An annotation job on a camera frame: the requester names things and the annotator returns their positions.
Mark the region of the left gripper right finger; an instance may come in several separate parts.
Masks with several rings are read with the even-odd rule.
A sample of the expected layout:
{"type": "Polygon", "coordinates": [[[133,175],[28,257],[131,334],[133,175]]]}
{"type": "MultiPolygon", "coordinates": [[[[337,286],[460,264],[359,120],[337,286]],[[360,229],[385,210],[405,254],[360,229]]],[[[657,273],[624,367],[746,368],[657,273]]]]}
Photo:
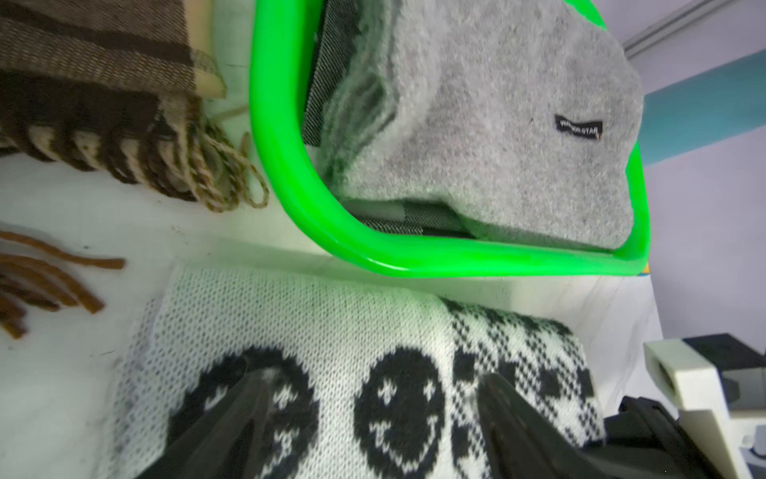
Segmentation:
{"type": "Polygon", "coordinates": [[[604,477],[501,375],[479,379],[477,408],[494,478],[604,477]]]}

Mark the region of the grey fleece scarf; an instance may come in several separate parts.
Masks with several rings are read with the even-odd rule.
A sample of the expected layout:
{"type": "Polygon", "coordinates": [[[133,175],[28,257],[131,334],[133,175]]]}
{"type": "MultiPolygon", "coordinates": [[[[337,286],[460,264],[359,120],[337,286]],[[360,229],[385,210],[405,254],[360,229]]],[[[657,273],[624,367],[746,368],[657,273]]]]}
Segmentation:
{"type": "Polygon", "coordinates": [[[362,1],[314,165],[342,201],[437,203],[476,237],[618,249],[644,92],[562,1],[362,1]]]}

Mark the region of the black white checked scarf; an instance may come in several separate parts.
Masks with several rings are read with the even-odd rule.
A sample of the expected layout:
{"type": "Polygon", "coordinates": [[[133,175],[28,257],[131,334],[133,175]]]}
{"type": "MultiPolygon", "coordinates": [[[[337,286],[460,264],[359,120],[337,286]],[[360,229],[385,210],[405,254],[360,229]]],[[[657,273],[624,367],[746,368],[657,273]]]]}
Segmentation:
{"type": "MultiPolygon", "coordinates": [[[[313,160],[321,143],[323,114],[355,51],[359,6],[358,1],[329,0],[321,9],[301,128],[303,142],[313,160]]],[[[348,200],[341,205],[366,227],[385,234],[470,240],[474,237],[443,204],[348,200]]]]}

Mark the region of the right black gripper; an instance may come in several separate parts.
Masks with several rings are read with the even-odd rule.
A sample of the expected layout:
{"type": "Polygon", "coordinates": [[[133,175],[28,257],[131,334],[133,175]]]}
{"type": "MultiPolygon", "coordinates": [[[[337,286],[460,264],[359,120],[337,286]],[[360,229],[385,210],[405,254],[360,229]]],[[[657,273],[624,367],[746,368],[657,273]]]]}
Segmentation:
{"type": "Polygon", "coordinates": [[[614,478],[719,478],[720,472],[656,400],[626,396],[604,421],[592,464],[614,478]]]}

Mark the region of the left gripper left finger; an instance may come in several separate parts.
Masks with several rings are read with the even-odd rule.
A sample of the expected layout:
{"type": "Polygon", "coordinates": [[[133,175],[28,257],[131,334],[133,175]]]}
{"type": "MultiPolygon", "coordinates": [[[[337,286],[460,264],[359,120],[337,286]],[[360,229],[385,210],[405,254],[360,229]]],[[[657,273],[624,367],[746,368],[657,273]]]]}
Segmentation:
{"type": "Polygon", "coordinates": [[[272,411],[273,368],[247,373],[142,478],[253,478],[272,411]]]}

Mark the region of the brown plaid fringed scarf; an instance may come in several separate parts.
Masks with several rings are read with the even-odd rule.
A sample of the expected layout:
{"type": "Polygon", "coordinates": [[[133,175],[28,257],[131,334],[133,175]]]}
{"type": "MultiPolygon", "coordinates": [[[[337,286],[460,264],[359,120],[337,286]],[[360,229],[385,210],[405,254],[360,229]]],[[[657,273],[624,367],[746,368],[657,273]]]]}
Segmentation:
{"type": "Polygon", "coordinates": [[[207,100],[225,81],[211,1],[5,1],[1,153],[23,154],[199,203],[262,209],[249,141],[233,145],[207,100]]]}

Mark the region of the houndstooth smiley knit scarf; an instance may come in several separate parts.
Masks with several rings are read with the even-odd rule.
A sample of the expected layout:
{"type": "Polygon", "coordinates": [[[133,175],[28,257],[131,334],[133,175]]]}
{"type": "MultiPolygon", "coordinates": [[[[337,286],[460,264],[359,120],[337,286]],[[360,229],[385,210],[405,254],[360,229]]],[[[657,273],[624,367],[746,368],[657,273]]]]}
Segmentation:
{"type": "Polygon", "coordinates": [[[278,377],[263,478],[487,478],[474,403],[487,373],[572,446],[606,437],[584,348],[557,321],[410,289],[186,265],[135,327],[98,476],[138,476],[257,369],[278,377]]]}

